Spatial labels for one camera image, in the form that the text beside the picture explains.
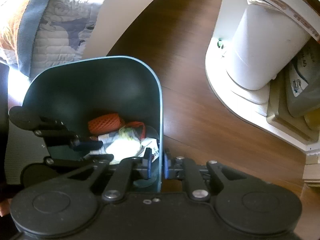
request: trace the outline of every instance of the blue trim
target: blue trim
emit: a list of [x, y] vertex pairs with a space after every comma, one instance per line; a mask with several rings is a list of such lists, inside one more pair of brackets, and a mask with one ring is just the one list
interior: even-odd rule
[[151, 163], [152, 163], [152, 154], [150, 152], [150, 155], [148, 158], [148, 179], [151, 179]]
[[168, 179], [169, 177], [169, 167], [168, 167], [168, 156], [164, 154], [164, 178]]
[[19, 70], [30, 76], [33, 44], [40, 20], [49, 0], [30, 0], [22, 15], [17, 36]]

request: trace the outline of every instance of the bed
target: bed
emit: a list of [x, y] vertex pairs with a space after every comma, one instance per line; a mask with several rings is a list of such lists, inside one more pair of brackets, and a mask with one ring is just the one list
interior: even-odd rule
[[33, 80], [103, 57], [152, 0], [0, 0], [0, 62]]

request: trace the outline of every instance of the orange fabric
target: orange fabric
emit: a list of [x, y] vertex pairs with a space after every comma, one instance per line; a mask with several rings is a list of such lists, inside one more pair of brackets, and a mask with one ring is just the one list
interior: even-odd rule
[[[118, 114], [105, 114], [89, 121], [88, 129], [93, 135], [101, 135], [119, 130], [124, 125], [124, 120], [119, 117]], [[146, 137], [146, 126], [143, 122], [129, 122], [125, 126], [132, 128], [138, 128], [142, 126], [140, 139], [144, 139]]]
[[93, 135], [101, 135], [119, 130], [124, 124], [118, 114], [105, 114], [89, 121], [88, 129]]
[[139, 126], [142, 126], [142, 132], [141, 132], [141, 135], [140, 135], [140, 140], [141, 139], [144, 139], [146, 137], [146, 126], [144, 125], [143, 122], [129, 122], [125, 125], [126, 127], [133, 127], [133, 128], [137, 128]]

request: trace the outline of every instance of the white quilted fabric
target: white quilted fabric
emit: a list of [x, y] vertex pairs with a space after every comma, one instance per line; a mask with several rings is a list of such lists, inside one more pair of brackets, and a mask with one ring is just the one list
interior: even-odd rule
[[81, 59], [103, 2], [49, 0], [34, 43], [31, 79], [52, 66]]

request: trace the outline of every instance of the quilted blanket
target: quilted blanket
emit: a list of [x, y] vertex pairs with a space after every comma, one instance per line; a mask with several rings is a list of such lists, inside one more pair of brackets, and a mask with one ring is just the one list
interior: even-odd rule
[[104, 0], [0, 0], [0, 62], [26, 76], [81, 59]]

